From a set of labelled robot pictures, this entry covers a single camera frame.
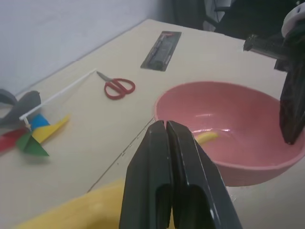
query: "white stick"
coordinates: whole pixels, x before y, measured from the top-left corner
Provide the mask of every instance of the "white stick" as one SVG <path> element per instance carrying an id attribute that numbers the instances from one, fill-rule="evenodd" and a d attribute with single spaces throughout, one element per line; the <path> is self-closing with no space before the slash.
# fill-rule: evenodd
<path id="1" fill-rule="evenodd" d="M 87 74 L 83 75 L 81 78 L 79 78 L 78 80 L 72 82 L 70 85 L 66 86 L 64 89 L 62 89 L 61 91 L 57 92 L 56 94 L 52 95 L 50 98 L 48 98 L 46 101 L 44 101 L 43 103 L 41 103 L 40 105 L 34 107 L 33 109 L 31 109 L 29 112 L 23 114 L 22 116 L 19 117 L 19 120 L 23 120 L 25 119 L 27 116 L 29 116 L 30 114 L 32 114 L 33 112 L 37 111 L 39 108 L 41 108 L 42 106 L 44 106 L 45 104 L 47 104 L 48 102 L 50 102 L 51 100 L 55 99 L 56 97 L 62 95 L 63 93 L 65 93 L 67 90 L 69 90 L 70 88 L 72 88 L 75 84 L 77 84 L 78 82 L 82 81 L 83 79 L 87 78 L 89 75 L 91 75 L 92 73 L 94 73 L 96 71 L 96 69 L 91 70 L 90 72 L 88 72 Z"/>
<path id="2" fill-rule="evenodd" d="M 24 118 L 24 123 L 25 123 L 25 127 L 28 128 L 29 130 L 31 130 L 31 125 L 29 124 L 29 121 L 27 118 Z"/>

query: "beige tabletop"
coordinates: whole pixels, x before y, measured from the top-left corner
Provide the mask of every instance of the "beige tabletop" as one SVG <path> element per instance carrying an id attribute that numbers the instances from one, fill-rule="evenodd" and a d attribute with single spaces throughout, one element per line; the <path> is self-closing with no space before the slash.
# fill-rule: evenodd
<path id="1" fill-rule="evenodd" d="M 182 32 L 167 70 L 141 69 L 164 30 Z M 111 78 L 134 81 L 136 90 L 112 101 L 103 93 L 104 81 L 94 73 L 44 106 L 42 112 L 50 122 L 56 122 L 64 114 L 71 114 L 71 120 L 43 144 L 50 158 L 38 160 L 16 149 L 0 156 L 0 228 L 16 225 L 123 177 L 147 126 L 153 122 L 155 100 L 175 85 L 192 81 L 232 82 L 279 98 L 285 73 L 274 70 L 275 60 L 243 52 L 243 42 L 217 33 L 147 20 L 33 86 L 31 90 L 39 91 L 45 100 L 96 68 Z M 298 190 L 287 187 L 294 185 L 292 177 L 300 174 L 300 164 L 270 181 L 271 184 L 229 188 L 244 228 L 287 228 L 281 227 L 285 224 L 284 215 L 291 212 L 289 203 L 295 204 L 296 200 L 286 201 L 286 209 L 278 202 L 286 199 L 288 191 L 295 198 L 301 193 L 300 188 L 305 187 L 299 182 L 296 182 Z M 265 214 L 276 210 L 270 216 L 272 220 L 265 219 L 269 216 L 259 210 L 260 206 Z M 295 220 L 301 219 L 301 213 L 292 215 Z"/>

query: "blue paper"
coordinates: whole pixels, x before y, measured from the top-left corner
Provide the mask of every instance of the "blue paper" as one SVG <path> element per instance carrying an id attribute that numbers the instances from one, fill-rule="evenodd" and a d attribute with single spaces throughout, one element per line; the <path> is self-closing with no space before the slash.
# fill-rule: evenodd
<path id="1" fill-rule="evenodd" d="M 36 115 L 29 123 L 32 131 L 38 127 L 50 125 L 50 123 L 41 114 Z"/>

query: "scissor blade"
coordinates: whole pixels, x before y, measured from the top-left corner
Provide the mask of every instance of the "scissor blade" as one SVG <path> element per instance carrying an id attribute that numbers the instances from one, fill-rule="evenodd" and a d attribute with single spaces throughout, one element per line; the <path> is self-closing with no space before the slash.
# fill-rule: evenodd
<path id="1" fill-rule="evenodd" d="M 96 72 L 104 81 L 106 82 L 109 82 L 111 81 L 112 79 L 110 79 L 109 77 L 105 76 L 103 73 L 100 73 L 100 72 Z"/>

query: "scissor handle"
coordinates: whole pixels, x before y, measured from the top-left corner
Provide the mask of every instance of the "scissor handle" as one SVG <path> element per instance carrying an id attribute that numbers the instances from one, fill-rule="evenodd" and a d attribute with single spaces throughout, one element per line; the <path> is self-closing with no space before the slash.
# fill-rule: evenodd
<path id="1" fill-rule="evenodd" d="M 125 87 L 120 83 L 120 81 L 130 84 L 130 85 L 132 86 L 131 89 L 125 88 Z M 111 89 L 115 90 L 115 91 L 116 91 L 117 93 L 119 93 L 119 94 L 118 94 L 118 95 L 110 95 L 110 94 L 107 92 L 107 87 L 110 87 Z M 135 90 L 135 84 L 134 84 L 134 82 L 132 82 L 132 81 L 130 81 L 130 80 L 126 80 L 126 79 L 119 79 L 119 78 L 112 79 L 111 81 L 106 82 L 105 87 L 104 87 L 104 91 L 105 91 L 106 96 L 107 96 L 108 98 L 110 98 L 110 99 L 113 99 L 113 100 L 122 99 L 126 94 L 130 94 L 130 93 L 132 93 L 134 90 Z"/>

